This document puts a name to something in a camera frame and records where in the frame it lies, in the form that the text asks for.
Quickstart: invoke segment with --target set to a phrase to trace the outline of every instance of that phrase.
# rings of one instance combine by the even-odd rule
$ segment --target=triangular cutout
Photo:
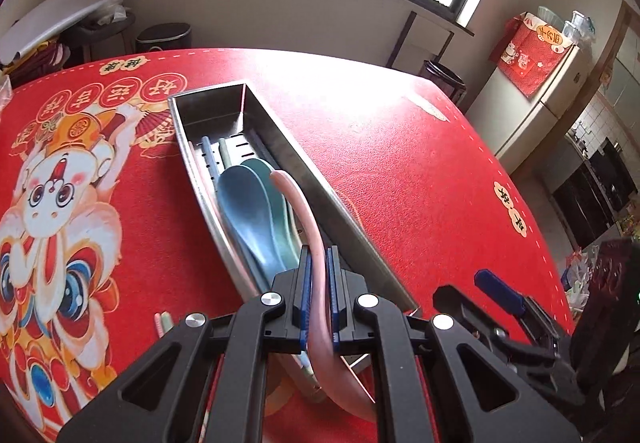
[[[178,359],[180,349],[180,344],[171,344],[167,347],[124,388],[122,399],[142,409],[155,410]]]
[[[471,347],[458,346],[458,354],[471,380],[480,408],[491,412],[516,399],[516,391],[496,373]]]

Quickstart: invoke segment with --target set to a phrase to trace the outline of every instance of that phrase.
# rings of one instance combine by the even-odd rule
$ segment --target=blue gripper pad
[[[338,291],[336,286],[336,276],[335,276],[335,259],[334,259],[334,251],[332,248],[328,248],[326,250],[326,277],[328,283],[328,291],[329,291],[329,311],[331,313],[331,331],[333,333],[334,338],[334,351],[338,350],[338,346],[340,344],[340,336],[338,335],[338,331],[340,330],[339,326],[339,310],[338,310]]]
[[[305,280],[302,286],[302,301],[300,307],[300,346],[306,350],[309,338],[309,317],[311,310],[311,251],[306,251]]]
[[[509,314],[518,318],[525,314],[524,297],[511,289],[488,269],[481,269],[476,272],[474,283],[485,295]]]

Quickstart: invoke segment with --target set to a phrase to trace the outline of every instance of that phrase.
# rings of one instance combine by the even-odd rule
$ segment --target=silver screw
[[[268,291],[260,297],[260,301],[265,306],[277,306],[282,301],[282,297],[274,291]]]
[[[441,331],[446,331],[453,327],[453,318],[449,315],[435,315],[431,321],[435,327]]]
[[[185,318],[184,323],[190,328],[199,328],[206,321],[207,318],[202,313],[191,313]]]
[[[360,295],[358,297],[358,304],[360,304],[364,308],[373,308],[378,305],[378,297],[372,295],[371,293],[365,293],[364,295]]]

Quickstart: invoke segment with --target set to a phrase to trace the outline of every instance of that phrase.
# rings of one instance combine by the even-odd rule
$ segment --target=red tablecloth
[[[529,209],[429,81],[259,50],[89,64],[16,90],[0,121],[0,377],[48,439],[156,340],[155,312],[239,307],[165,100],[241,79],[289,127],[426,317],[433,291],[453,283],[522,339],[473,285],[488,267],[571,328]],[[295,396],[267,418],[266,435],[375,441],[375,427]]]

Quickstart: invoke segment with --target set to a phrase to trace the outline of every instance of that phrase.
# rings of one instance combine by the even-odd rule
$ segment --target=wooden door frame
[[[593,70],[591,70],[587,80],[578,91],[574,103],[569,106],[551,131],[549,131],[549,134],[533,149],[533,152],[513,171],[511,179],[518,179],[532,174],[534,170],[546,160],[547,156],[564,137],[564,134],[566,134],[580,117],[600,87],[600,77],[605,67],[610,65],[616,58],[620,46],[625,39],[626,31],[629,28],[640,36],[640,14],[636,13],[636,11],[623,0],[620,5],[620,10],[618,11],[616,23],[609,35],[609,40],[607,40],[607,44],[604,46],[600,58],[593,67]]]

